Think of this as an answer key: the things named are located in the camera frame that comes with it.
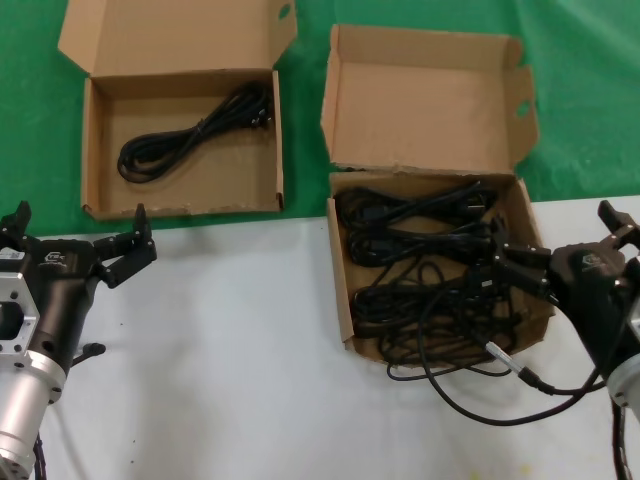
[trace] green cloth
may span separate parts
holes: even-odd
[[[65,6],[0,0],[0,213],[28,200],[35,235],[123,225],[80,209],[85,74],[57,51]],[[324,214],[331,167],[319,119],[334,23],[522,37],[541,140],[518,173],[533,200],[640,194],[638,0],[298,0],[297,9],[299,37],[278,64],[285,212],[158,219],[154,227]]]

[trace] open cardboard box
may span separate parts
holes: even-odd
[[[349,300],[382,269],[346,250],[333,195],[355,186],[416,197],[483,180],[515,242],[541,245],[531,202],[513,167],[538,139],[531,68],[508,36],[339,25],[331,32],[322,111],[331,161],[329,235],[342,340],[380,361],[375,340],[354,337]],[[425,224],[424,231],[429,230]],[[448,278],[462,266],[437,260]],[[515,291],[523,322],[515,351],[542,340],[553,308]]]
[[[59,49],[85,84],[82,206],[96,219],[283,208],[278,74],[296,36],[293,0],[69,0]],[[208,140],[148,184],[116,169],[145,133],[193,127],[249,81],[273,88],[273,122]]]

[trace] black wire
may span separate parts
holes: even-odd
[[[445,290],[442,290],[439,294],[439,296],[444,296],[446,294]],[[437,302],[439,300],[439,298],[434,299],[434,303]],[[422,336],[422,329],[423,329],[423,325],[424,323],[427,321],[427,319],[429,318],[429,316],[431,315],[431,312],[433,310],[434,307],[434,303],[428,305],[421,317],[420,320],[418,321],[418,338],[421,338]],[[464,415],[467,418],[470,418],[472,420],[475,420],[477,422],[483,423],[485,425],[491,425],[491,426],[496,426],[496,427],[511,427],[511,426],[517,426],[517,425],[524,425],[527,423],[532,423],[532,422],[536,422],[538,420],[543,420],[545,418],[549,418],[552,417],[554,415],[557,415],[561,412],[564,412],[565,410],[569,409],[570,407],[572,407],[573,405],[575,405],[576,403],[578,403],[587,393],[589,393],[591,387],[593,387],[593,385],[595,384],[596,379],[598,378],[599,372],[606,367],[609,362],[611,361],[611,359],[613,358],[613,355],[615,354],[616,349],[618,348],[618,345],[625,333],[625,327],[626,324],[625,322],[621,322],[621,327],[620,327],[620,331],[618,332],[615,341],[613,342],[610,351],[608,352],[608,354],[604,357],[605,360],[602,362],[601,365],[597,365],[596,368],[594,369],[594,371],[591,373],[591,375],[589,375],[589,377],[587,378],[586,382],[584,383],[584,385],[582,386],[582,388],[579,389],[579,393],[573,395],[569,400],[565,401],[564,403],[551,408],[549,410],[546,410],[544,412],[540,412],[534,415],[529,415],[527,417],[522,417],[522,418],[516,418],[516,419],[512,419],[512,420],[497,420],[497,419],[492,419],[492,418],[486,418],[483,417],[481,415],[478,415],[476,413],[470,412],[468,410],[466,410],[465,408],[461,407],[460,405],[458,405],[451,397],[449,397],[447,395],[447,393],[442,389],[442,387],[440,386],[440,384],[438,383],[438,381],[436,380],[436,377],[434,375],[434,373],[431,371],[431,368],[429,367],[429,361],[427,359],[427,354],[425,351],[425,345],[423,342],[418,341],[418,350],[420,352],[420,359],[422,361],[422,367],[424,368],[425,374],[427,379],[429,380],[429,382],[431,383],[431,385],[433,386],[433,388],[436,390],[436,392],[438,392],[438,394],[440,395],[440,397],[442,397],[442,399],[451,407],[453,408],[455,411],[457,411],[458,413]]]
[[[631,470],[627,464],[627,453],[624,442],[624,424],[626,412],[611,399],[611,410],[613,412],[613,434],[611,446],[613,448],[613,466],[616,470],[617,480],[633,480]]]
[[[131,183],[156,180],[202,142],[230,130],[266,125],[271,97],[268,87],[252,82],[236,90],[194,127],[129,140],[120,151],[118,172]]]
[[[42,440],[40,439],[40,432],[36,438],[36,443],[33,446],[33,453],[36,458],[36,463],[33,467],[36,480],[47,480],[47,463],[44,460],[44,451],[42,449]]]
[[[415,216],[462,226],[480,220],[496,198],[495,190],[480,181],[419,198],[400,197],[364,187],[345,190],[335,196],[340,220],[351,230],[387,227]]]
[[[440,233],[416,233],[393,228],[353,230],[347,239],[349,255],[356,265],[385,267],[406,258],[440,255],[473,265],[488,259],[491,227],[474,222]]]
[[[445,281],[437,264],[417,258],[389,283],[382,284],[388,272],[389,268],[386,268],[371,286],[358,290],[351,300],[355,336],[377,339],[378,350],[385,362],[392,366],[420,364],[416,346],[417,321],[425,306],[445,290],[446,295],[434,304],[433,316],[437,319],[424,328],[422,341],[428,345],[429,361],[448,364],[451,371],[467,369],[488,376],[509,373],[508,370],[493,373],[473,367],[493,358],[486,353],[485,344],[478,344],[456,319],[460,305],[464,305],[470,329],[482,332],[508,351],[515,346],[515,328],[520,323],[520,316],[513,312],[510,289],[490,281],[486,285],[490,271],[476,266],[468,269],[463,277]],[[433,272],[438,283],[426,283],[427,272]],[[508,308],[506,316],[495,314],[501,303]],[[388,373],[396,378],[390,370]],[[397,378],[407,381],[406,378],[413,377]]]

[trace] cardboard box flap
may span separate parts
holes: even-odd
[[[58,49],[91,73],[98,55],[104,14],[108,0],[69,0]]]
[[[69,0],[59,48],[93,76],[271,69],[294,0]]]
[[[505,35],[334,26],[322,111],[331,161],[511,172],[538,139],[522,55]]]

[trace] white table surface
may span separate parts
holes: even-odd
[[[618,198],[640,220],[640,197]],[[599,240],[597,200],[534,206],[548,247]],[[533,425],[451,410],[425,382],[389,380],[340,343],[325,219],[155,233],[159,260],[101,286],[74,368],[42,426],[50,480],[613,479],[607,393]],[[592,369],[570,323],[519,355],[558,387]],[[442,384],[501,418],[558,403],[517,378]],[[640,430],[627,448],[640,475]]]

